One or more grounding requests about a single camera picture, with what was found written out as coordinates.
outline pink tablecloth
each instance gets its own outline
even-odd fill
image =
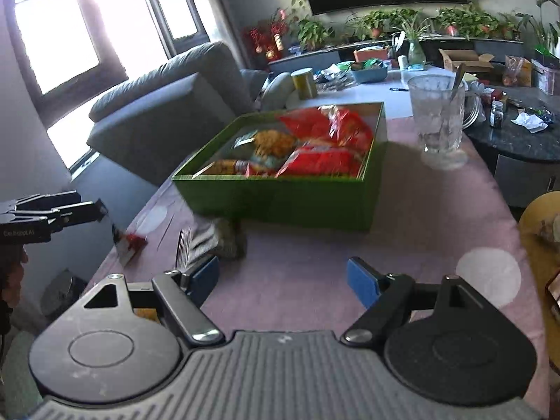
[[[407,273],[419,282],[438,283],[457,272],[533,342],[539,364],[526,400],[547,417],[548,355],[539,300],[516,222],[497,184],[466,137],[461,148],[468,163],[435,171],[413,148],[412,119],[387,124],[392,143],[371,232],[244,223],[247,256],[221,264],[220,281],[204,312],[227,333],[331,329],[340,334],[363,313],[345,282],[349,257],[360,256],[382,273]],[[112,250],[92,282],[109,273],[147,281],[174,266],[178,233],[193,222],[187,204],[167,182],[131,230],[146,216],[159,216],[161,222],[148,234],[148,246],[124,269]]]

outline yellow cup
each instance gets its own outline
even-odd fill
[[[292,80],[300,100],[317,97],[317,87],[313,81],[313,68],[304,68],[292,72]]]

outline black marble table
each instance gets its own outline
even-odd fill
[[[527,107],[546,107],[555,114],[555,124],[531,134],[511,122],[518,110],[509,106],[500,129],[490,127],[487,114],[485,122],[464,131],[494,175],[508,205],[525,208],[542,194],[560,190],[560,96],[548,96],[537,88],[492,88]]]

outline person's hand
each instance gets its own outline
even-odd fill
[[[2,300],[4,300],[10,308],[15,308],[21,299],[21,280],[23,280],[23,265],[29,262],[27,252],[22,247],[20,260],[13,263],[6,277],[6,285],[2,289]]]

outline glass vase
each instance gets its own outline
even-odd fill
[[[413,65],[426,65],[426,54],[420,45],[419,40],[410,40],[410,50],[408,51],[408,64]]]

